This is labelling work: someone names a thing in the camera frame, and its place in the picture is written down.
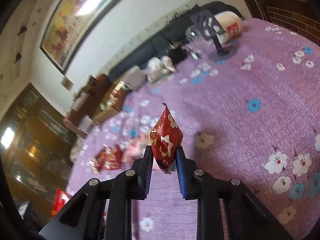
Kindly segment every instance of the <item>brick pattern panel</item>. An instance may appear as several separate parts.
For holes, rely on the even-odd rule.
[[[285,27],[320,46],[320,23],[298,13],[266,6],[271,22]]]

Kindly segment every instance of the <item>abstract painting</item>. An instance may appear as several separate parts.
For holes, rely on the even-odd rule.
[[[65,73],[72,57],[97,22],[119,0],[61,0],[53,13],[41,50]]]

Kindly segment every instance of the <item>brown wooden door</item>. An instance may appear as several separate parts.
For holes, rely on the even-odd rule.
[[[65,189],[71,172],[69,155],[76,135],[62,119],[29,85],[0,123],[0,138],[8,128],[14,132],[7,149],[0,145],[10,191],[19,203],[30,200],[44,223],[51,217],[56,189]]]
[[[320,23],[305,0],[245,0],[255,18],[283,26],[320,45]]]

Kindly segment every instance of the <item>purple bedspread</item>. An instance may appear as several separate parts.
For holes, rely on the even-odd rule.
[[[89,161],[103,144],[125,149],[155,125],[166,103],[184,134],[186,156],[215,178],[237,177],[302,239],[320,216],[320,48],[274,24],[250,19],[231,43],[238,53],[218,63],[188,57],[157,88],[132,92],[123,111],[95,127],[73,166],[67,192],[95,174]],[[184,201],[177,174],[153,171],[147,200],[137,203],[136,239],[196,239],[196,201]]]

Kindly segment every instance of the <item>black padded headboard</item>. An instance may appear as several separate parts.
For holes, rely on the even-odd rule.
[[[145,68],[152,57],[162,57],[165,49],[168,47],[168,41],[187,43],[185,31],[189,26],[193,25],[190,15],[202,9],[209,9],[214,15],[224,11],[232,11],[243,19],[241,13],[235,7],[220,1],[214,1],[201,7],[196,5],[176,20],[171,21],[165,28],[149,38],[114,66],[109,74],[110,80],[113,82],[134,65],[139,66],[141,69]]]

